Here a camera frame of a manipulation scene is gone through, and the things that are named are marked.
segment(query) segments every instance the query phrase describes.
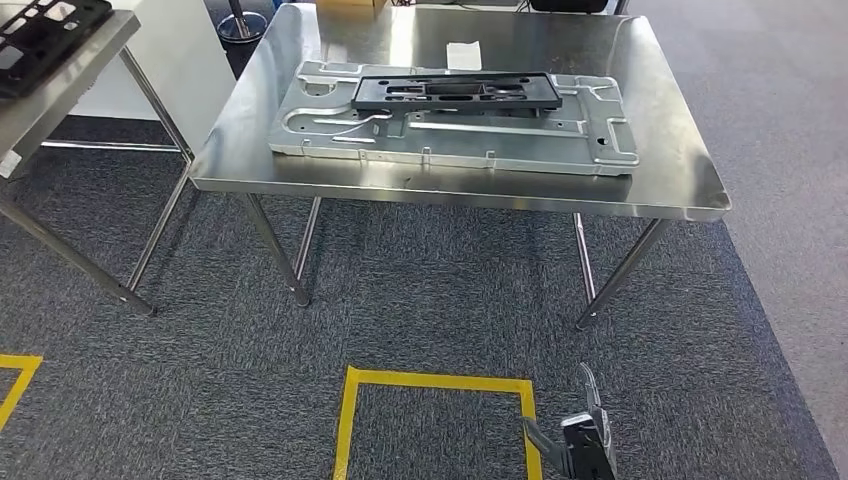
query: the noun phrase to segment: yellow floor marking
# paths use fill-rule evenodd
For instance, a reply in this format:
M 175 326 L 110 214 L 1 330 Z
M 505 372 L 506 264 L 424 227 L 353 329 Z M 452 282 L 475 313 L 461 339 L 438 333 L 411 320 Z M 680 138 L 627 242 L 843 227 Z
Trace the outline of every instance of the yellow floor marking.
M 6 420 L 24 394 L 29 381 L 32 380 L 35 369 L 41 365 L 41 357 L 35 356 L 20 356 L 20 355 L 0 355 L 0 368 L 16 368 L 21 371 L 9 394 L 6 395 L 3 403 L 0 404 L 0 430 L 6 425 Z
M 350 442 L 353 435 L 353 415 L 356 412 L 356 394 L 360 384 L 392 385 L 399 387 L 445 388 L 478 392 L 517 393 L 521 400 L 521 415 L 536 418 L 533 399 L 533 382 L 517 378 L 464 377 L 429 373 L 359 370 L 348 366 L 342 394 L 342 411 L 339 415 L 339 434 L 336 444 L 336 466 L 333 480 L 346 480 L 350 461 Z M 542 459 L 539 451 L 524 435 L 524 453 L 527 461 L 527 479 L 542 480 Z

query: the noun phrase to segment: carpet floor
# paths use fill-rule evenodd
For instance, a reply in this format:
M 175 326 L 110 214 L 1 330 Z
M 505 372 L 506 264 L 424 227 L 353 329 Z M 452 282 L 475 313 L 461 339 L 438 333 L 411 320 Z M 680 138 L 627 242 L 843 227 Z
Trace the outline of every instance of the carpet floor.
M 38 156 L 11 193 L 128 275 L 179 159 Z M 311 202 L 263 202 L 293 252 Z M 586 223 L 600 280 L 644 222 Z M 723 224 L 673 226 L 586 332 L 574 244 L 568 214 L 327 200 L 301 309 L 239 199 L 189 188 L 151 318 L 0 221 L 0 351 L 44 356 L 0 478 L 329 478 L 348 365 L 528 378 L 555 434 L 581 361 L 622 478 L 836 478 Z M 508 394 L 362 386 L 349 478 L 525 478 L 519 415 Z

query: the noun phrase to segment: gray floor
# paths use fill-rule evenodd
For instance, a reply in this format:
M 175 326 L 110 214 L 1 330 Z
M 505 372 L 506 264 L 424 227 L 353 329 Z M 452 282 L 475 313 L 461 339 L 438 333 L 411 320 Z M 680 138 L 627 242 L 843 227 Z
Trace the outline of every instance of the gray floor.
M 13 193 L 126 275 L 179 160 L 39 156 Z M 293 248 L 310 202 L 264 202 Z M 0 222 L 0 349 L 45 357 L 0 478 L 329 478 L 349 364 L 530 378 L 553 433 L 582 360 L 624 478 L 836 478 L 721 223 L 677 224 L 577 333 L 567 214 L 327 201 L 305 310 L 237 198 L 190 193 L 179 220 L 142 288 L 155 318 Z M 644 222 L 586 222 L 603 278 Z M 356 418 L 351 479 L 526 475 L 515 398 L 363 387 Z
M 848 476 L 848 4 L 633 0 L 734 202 L 728 229 Z

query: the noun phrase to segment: hole in metal plate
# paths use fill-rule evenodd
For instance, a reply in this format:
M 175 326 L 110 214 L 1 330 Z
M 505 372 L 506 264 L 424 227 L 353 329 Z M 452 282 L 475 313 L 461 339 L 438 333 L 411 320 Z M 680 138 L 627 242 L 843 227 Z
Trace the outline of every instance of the hole in metal plate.
M 57 22 L 63 22 L 66 18 L 68 18 L 77 7 L 71 5 L 70 3 L 59 2 L 56 5 L 50 7 L 50 10 L 47 10 L 47 13 L 44 14 L 45 17 L 50 20 L 55 20 Z
M 15 47 L 8 46 L 0 50 L 0 70 L 9 70 L 14 67 L 24 53 Z
M 19 18 L 19 19 L 15 20 L 14 22 L 12 22 L 12 24 L 9 25 L 9 28 L 7 28 L 6 31 L 3 32 L 3 33 L 6 34 L 6 35 L 11 35 L 11 34 L 17 32 L 18 29 L 23 27 L 24 25 L 26 25 L 26 20 L 24 20 L 23 18 Z

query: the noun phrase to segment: black plastic tray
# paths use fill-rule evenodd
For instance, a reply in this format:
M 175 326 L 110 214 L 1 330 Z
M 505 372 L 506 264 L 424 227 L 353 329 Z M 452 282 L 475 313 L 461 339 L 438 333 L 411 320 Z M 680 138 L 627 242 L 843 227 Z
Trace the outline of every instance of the black plastic tray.
M 32 93 L 111 12 L 105 0 L 36 0 L 23 7 L 0 27 L 0 98 Z
M 389 110 L 514 110 L 560 108 L 562 98 L 547 73 L 366 76 L 351 107 Z

